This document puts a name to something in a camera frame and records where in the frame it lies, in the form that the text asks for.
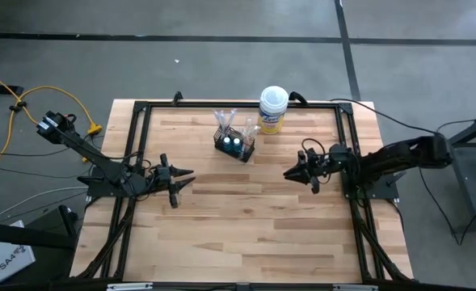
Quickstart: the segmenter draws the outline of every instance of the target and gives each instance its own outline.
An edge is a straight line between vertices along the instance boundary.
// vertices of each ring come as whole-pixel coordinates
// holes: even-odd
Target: wooden tabletop
[[[114,100],[104,154],[124,153],[134,101]],[[376,115],[353,108],[362,153],[379,149]],[[242,127],[247,116],[257,113],[239,109],[234,126]],[[317,139],[327,149],[338,142],[334,112],[289,109],[280,133],[257,136],[247,164],[214,149],[216,124],[212,108],[153,110],[145,158],[156,164],[167,153],[171,164],[194,170],[196,180],[182,190],[177,209],[171,209],[166,193],[137,203],[124,279],[360,282],[351,213],[339,175],[317,195],[282,175],[296,163],[304,138]],[[113,204],[113,198],[102,198],[86,211],[71,276],[83,271],[105,243]],[[412,276],[399,216],[385,201],[372,204],[380,244]],[[119,254],[119,243],[115,250]],[[367,252],[374,274],[368,247]]]

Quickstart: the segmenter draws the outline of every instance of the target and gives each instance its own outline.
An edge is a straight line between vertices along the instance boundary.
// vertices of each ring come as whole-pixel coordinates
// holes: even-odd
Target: white lid
[[[270,86],[261,93],[260,102],[267,112],[282,112],[288,106],[288,92],[279,86]]]

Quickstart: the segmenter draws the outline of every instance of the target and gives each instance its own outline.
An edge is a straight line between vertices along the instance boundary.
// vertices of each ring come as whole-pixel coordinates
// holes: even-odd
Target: disinfecting wipes container
[[[278,133],[288,107],[288,92],[279,86],[263,90],[259,99],[259,125],[267,134]]]

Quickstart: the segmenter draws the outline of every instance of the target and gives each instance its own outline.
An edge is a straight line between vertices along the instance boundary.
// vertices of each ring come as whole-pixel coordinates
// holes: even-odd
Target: concrete floor
[[[350,37],[476,39],[476,0],[343,0]],[[185,36],[339,36],[332,0],[61,0],[0,1],[0,30]],[[403,122],[435,129],[476,117],[476,47],[353,45],[362,100]],[[350,98],[341,44],[180,42],[82,42],[0,40],[0,78],[26,88],[64,88],[105,125],[115,98],[257,99],[272,84],[308,99]],[[77,113],[54,92],[28,98],[35,118],[47,110]],[[0,149],[8,106],[0,96]],[[385,143],[422,133],[379,119]],[[462,129],[454,125],[447,136]],[[9,152],[59,150],[16,116]],[[4,157],[0,167],[74,175],[88,168],[72,151],[43,158]],[[425,171],[431,190],[455,225],[469,218],[451,169]],[[75,179],[47,179],[0,171],[0,211],[38,192],[81,186]],[[400,208],[415,278],[476,288],[476,233],[459,247],[425,192],[417,171],[398,182]],[[60,192],[21,206],[21,213],[73,195]],[[66,201],[82,216],[84,197]],[[27,223],[40,211],[22,216]]]

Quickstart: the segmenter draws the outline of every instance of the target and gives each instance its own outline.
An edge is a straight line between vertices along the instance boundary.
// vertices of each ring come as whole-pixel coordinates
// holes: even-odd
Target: yellow cable
[[[23,94],[21,94],[21,96],[17,96],[16,93],[14,93],[9,87],[8,85],[6,85],[4,82],[2,82],[0,80],[0,84],[6,88],[6,90],[8,92],[10,92],[10,94],[13,95],[13,97],[15,97],[15,99],[17,100],[15,102],[15,105],[22,101],[22,99],[24,97],[26,97],[27,95],[29,95],[30,93],[34,92],[34,91],[38,91],[38,90],[41,90],[41,89],[51,89],[51,90],[55,90],[55,91],[60,91],[61,93],[69,96],[70,98],[74,99],[74,101],[76,101],[76,103],[79,104],[79,106],[82,107],[83,111],[85,112],[86,114],[86,117],[88,118],[88,120],[90,121],[91,123],[91,128],[87,131],[88,134],[96,134],[96,133],[99,133],[101,130],[102,130],[102,127],[101,125],[98,125],[96,124],[92,118],[91,118],[91,115],[89,114],[89,112],[87,111],[87,109],[85,108],[85,106],[83,106],[83,104],[79,101],[78,98],[76,98],[74,95],[70,94],[69,92],[65,91],[65,90],[62,90],[58,87],[54,87],[54,86],[38,86],[38,87],[35,87],[35,88],[32,88],[31,90],[29,91],[26,91],[24,92]],[[26,112],[26,115],[27,117],[31,120],[32,123],[34,124],[38,124],[38,122],[31,116],[31,114],[29,113],[29,111],[27,110],[27,108],[25,107],[22,107],[22,109]],[[0,152],[0,158],[2,157],[2,154],[4,154],[4,152],[6,151],[6,149],[8,148],[8,145],[10,144],[10,141],[11,141],[11,130],[12,130],[12,127],[13,127],[13,120],[15,118],[15,112],[11,112],[11,115],[10,115],[10,121],[8,123],[8,136],[6,138],[6,142],[4,143],[4,146],[2,147],[2,150]]]

